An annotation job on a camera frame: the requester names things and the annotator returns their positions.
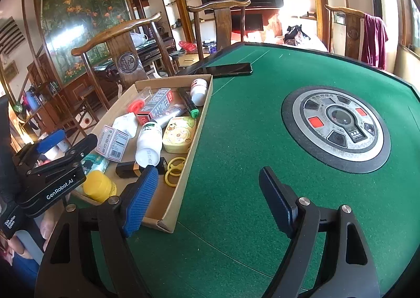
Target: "red button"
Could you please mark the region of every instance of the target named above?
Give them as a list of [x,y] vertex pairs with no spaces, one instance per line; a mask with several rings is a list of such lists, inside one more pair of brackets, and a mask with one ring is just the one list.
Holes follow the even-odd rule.
[[324,126],[324,124],[318,117],[310,117],[308,120],[315,129]]
[[367,114],[364,110],[362,110],[361,108],[356,108],[356,111],[363,117],[365,117]]

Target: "green felt surface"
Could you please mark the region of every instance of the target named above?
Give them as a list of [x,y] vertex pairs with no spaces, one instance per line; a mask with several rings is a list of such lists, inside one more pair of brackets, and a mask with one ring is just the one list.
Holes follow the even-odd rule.
[[[213,96],[174,234],[142,228],[129,245],[155,298],[260,297],[289,240],[276,227],[258,186],[271,166],[297,195],[318,206],[352,207],[373,254],[382,293],[420,241],[420,104],[394,79],[342,60],[294,49],[243,46],[213,65],[251,62],[252,76],[214,80]],[[387,163],[349,174],[307,154],[289,135],[281,104],[297,88],[328,85],[354,93],[385,120]],[[311,288],[324,234],[318,234],[304,282]],[[109,286],[96,246],[101,276]]]

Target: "purple cloth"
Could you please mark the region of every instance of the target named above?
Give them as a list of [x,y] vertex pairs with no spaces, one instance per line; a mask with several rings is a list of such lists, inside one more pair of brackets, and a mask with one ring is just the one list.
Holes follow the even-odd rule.
[[384,21],[365,13],[365,38],[363,40],[362,62],[385,70],[388,40]]

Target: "green marker cap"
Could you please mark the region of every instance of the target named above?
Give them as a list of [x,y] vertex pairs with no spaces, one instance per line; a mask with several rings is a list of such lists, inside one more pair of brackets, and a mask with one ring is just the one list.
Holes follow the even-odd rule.
[[191,113],[191,117],[194,119],[197,119],[198,116],[200,115],[200,111],[198,109],[194,109],[190,113]]

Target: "yellow ring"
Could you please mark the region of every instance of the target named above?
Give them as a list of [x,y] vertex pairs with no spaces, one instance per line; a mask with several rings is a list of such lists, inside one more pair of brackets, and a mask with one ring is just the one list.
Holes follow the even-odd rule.
[[[175,160],[182,160],[182,162],[178,165],[173,165],[172,163]],[[184,157],[175,157],[167,164],[167,172],[165,174],[165,183],[167,185],[169,185],[170,187],[175,188],[176,184],[169,182],[168,176],[172,175],[172,176],[175,176],[175,177],[179,177],[181,175],[181,172],[182,172],[183,167],[185,165],[185,160],[186,159]]]

